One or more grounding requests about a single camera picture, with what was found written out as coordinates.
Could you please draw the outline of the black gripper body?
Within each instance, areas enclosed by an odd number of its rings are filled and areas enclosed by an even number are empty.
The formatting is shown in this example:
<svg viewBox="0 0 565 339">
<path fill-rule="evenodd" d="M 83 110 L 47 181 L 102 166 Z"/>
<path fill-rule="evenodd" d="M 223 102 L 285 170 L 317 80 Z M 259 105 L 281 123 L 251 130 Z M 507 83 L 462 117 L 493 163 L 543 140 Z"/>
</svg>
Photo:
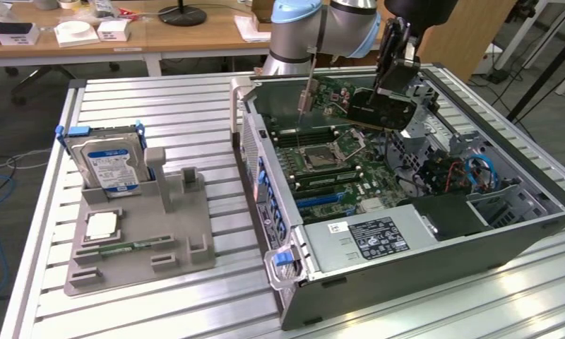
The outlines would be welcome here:
<svg viewBox="0 0 565 339">
<path fill-rule="evenodd" d="M 443 24 L 451 13 L 451 0 L 385 0 L 386 10 L 414 28 Z"/>
</svg>

